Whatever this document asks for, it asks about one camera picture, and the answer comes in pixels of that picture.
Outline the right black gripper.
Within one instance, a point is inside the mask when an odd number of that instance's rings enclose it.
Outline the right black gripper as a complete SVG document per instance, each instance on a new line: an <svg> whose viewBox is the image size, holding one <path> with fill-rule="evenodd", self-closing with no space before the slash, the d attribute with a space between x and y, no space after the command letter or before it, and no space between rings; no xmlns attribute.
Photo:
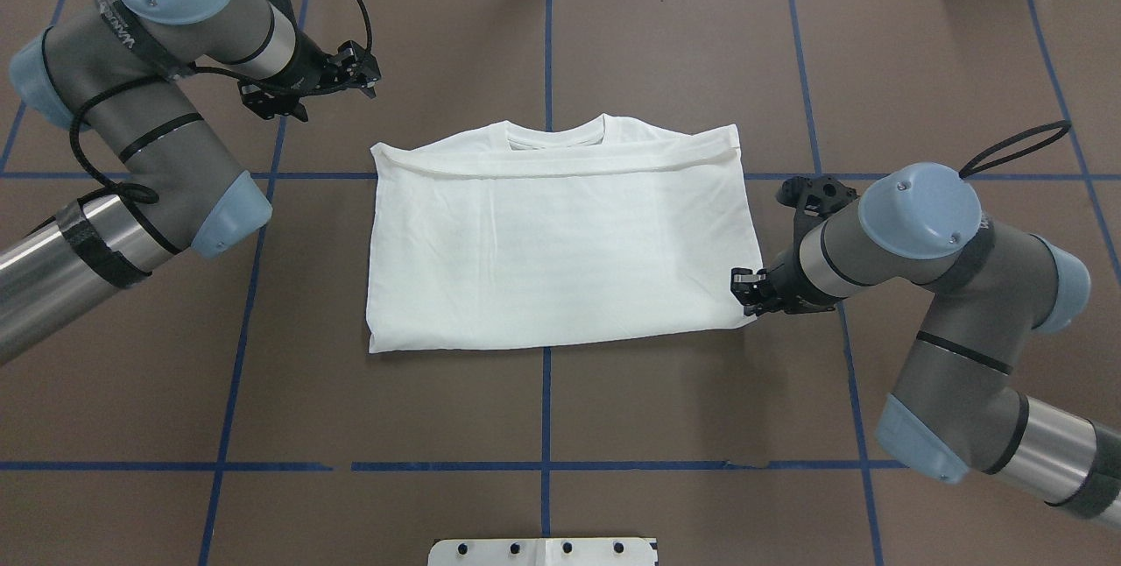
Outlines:
<svg viewBox="0 0 1121 566"><path fill-rule="evenodd" d="M742 306L745 317L769 314L804 315L836 310L837 298L809 282L800 263L781 259L769 269L731 270L730 291Z"/></svg>

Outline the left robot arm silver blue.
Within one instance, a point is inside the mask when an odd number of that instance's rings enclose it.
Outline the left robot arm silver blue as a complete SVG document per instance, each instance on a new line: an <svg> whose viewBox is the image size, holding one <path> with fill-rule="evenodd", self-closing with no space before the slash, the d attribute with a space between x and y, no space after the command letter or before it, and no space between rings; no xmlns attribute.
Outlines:
<svg viewBox="0 0 1121 566"><path fill-rule="evenodd" d="M3 254L3 362L173 256L215 258L269 222L270 200L180 91L200 74L235 80L263 119L306 120L303 100L348 89L376 95L364 40L321 50L291 0L95 0L11 59L25 106L67 131L95 180Z"/></svg>

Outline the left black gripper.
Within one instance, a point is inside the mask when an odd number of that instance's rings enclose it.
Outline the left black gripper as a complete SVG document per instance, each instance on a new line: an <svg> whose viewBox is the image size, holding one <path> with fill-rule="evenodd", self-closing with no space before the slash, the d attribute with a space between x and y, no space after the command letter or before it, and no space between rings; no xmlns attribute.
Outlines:
<svg viewBox="0 0 1121 566"><path fill-rule="evenodd" d="M240 100L256 115L285 115L307 123L308 112L303 98L332 95L348 89L359 89L368 99L376 99L376 83L382 78L377 56L356 40L341 44L336 54L319 50L312 41L302 40L291 63L280 74L256 81L240 80Z"/></svg>

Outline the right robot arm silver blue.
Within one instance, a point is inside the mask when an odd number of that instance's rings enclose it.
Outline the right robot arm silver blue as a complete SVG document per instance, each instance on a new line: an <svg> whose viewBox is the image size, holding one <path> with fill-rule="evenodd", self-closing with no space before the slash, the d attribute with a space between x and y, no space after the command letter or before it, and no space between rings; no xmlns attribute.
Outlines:
<svg viewBox="0 0 1121 566"><path fill-rule="evenodd" d="M932 293L874 432L925 477L995 477L1081 520L1118 527L1118 433L1009 386L1032 334L1065 330L1088 306L1080 258L992 219L966 180L916 163L858 194L833 176L794 176L793 243L765 269L736 267L745 317L834 310L904 279Z"/></svg>

